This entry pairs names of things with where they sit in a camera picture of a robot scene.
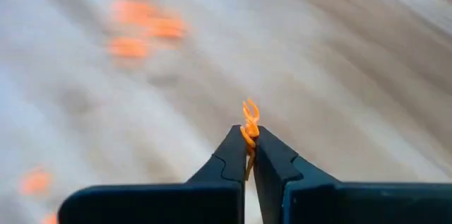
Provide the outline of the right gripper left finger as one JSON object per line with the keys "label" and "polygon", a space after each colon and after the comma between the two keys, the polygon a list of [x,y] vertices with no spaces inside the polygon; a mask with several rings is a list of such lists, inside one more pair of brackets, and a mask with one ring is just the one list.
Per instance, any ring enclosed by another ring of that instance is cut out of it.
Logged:
{"label": "right gripper left finger", "polygon": [[234,125],[209,160],[187,182],[224,182],[243,184],[246,145],[240,125]]}

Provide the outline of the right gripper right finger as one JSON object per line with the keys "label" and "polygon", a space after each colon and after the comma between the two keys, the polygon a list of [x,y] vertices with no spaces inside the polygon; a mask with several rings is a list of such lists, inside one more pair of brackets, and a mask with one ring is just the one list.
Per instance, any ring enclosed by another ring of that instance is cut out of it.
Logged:
{"label": "right gripper right finger", "polygon": [[263,224],[283,224],[287,184],[293,182],[310,188],[335,184],[338,180],[303,158],[267,128],[261,126],[259,131],[254,179]]}

